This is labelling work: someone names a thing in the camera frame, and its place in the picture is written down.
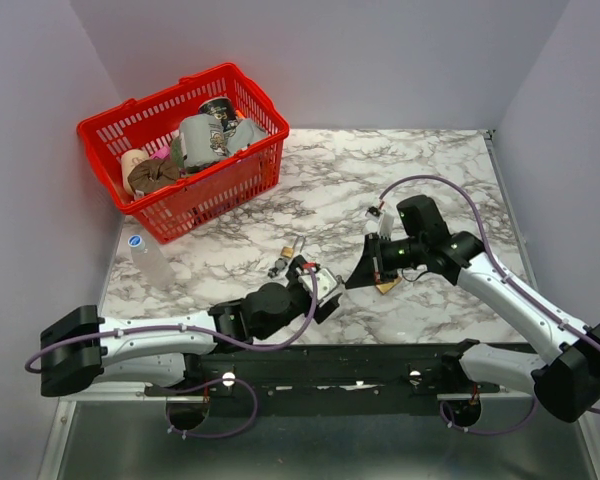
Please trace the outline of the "large brass padlock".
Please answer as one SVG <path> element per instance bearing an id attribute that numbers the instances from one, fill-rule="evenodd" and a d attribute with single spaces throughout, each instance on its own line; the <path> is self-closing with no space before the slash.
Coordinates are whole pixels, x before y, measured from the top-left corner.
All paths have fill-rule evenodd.
<path id="1" fill-rule="evenodd" d="M 395 280 L 393 280 L 391 282 L 377 284 L 376 289 L 380 292 L 381 295 L 386 295 L 393 288 L 395 288 L 397 285 L 399 285 L 400 282 L 401 282 L 401 280 L 399 278 L 396 278 Z"/>

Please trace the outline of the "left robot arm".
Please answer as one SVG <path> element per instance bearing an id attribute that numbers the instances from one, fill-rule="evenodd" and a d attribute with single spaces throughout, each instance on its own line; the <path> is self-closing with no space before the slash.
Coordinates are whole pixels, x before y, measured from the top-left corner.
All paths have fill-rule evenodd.
<path id="1" fill-rule="evenodd" d="M 321 323 L 338 308 L 343 282 L 329 269 L 297 256 L 286 279 L 179 317 L 116 319 L 100 316 L 94 305 L 77 307 L 41 333 L 40 350 L 25 368 L 39 374 L 40 393 L 50 398 L 102 382 L 144 382 L 192 394 L 202 372 L 186 356 L 282 349 L 302 333 L 278 344 L 267 339 L 298 317 Z"/>

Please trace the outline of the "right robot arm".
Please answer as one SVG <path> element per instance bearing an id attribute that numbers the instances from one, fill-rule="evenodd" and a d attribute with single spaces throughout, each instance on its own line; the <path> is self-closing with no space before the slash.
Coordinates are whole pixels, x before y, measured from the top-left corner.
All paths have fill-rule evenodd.
<path id="1" fill-rule="evenodd" d="M 492 383 L 534 396 L 554 417 L 572 423 L 600 400 L 600 324 L 585 322 L 520 281 L 475 235 L 451 233 L 435 201 L 417 195 L 367 211 L 377 224 L 368 233 L 347 289 L 388 283 L 406 269 L 425 267 L 472 294 L 532 347 L 521 353 L 467 340 L 440 367 L 440 379 L 460 392 Z"/>

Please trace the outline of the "astronaut keychain with keys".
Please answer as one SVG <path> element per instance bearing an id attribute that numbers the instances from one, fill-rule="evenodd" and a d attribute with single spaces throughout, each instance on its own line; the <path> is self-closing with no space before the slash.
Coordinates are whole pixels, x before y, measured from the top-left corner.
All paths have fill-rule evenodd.
<path id="1" fill-rule="evenodd" d="M 270 279 L 276 278 L 279 274 L 281 274 L 288 266 L 289 259 L 287 257 L 279 257 L 273 264 L 272 267 L 269 268 L 267 275 Z"/>

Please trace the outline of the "small brass padlock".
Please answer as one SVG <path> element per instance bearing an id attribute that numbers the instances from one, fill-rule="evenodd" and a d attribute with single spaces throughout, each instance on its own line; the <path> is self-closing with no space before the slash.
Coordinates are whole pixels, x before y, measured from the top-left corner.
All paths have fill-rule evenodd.
<path id="1" fill-rule="evenodd" d="M 291 246 L 285 246 L 281 250 L 281 257 L 285 259 L 292 259 L 297 253 L 300 253 L 305 245 L 305 237 L 298 235 Z"/>

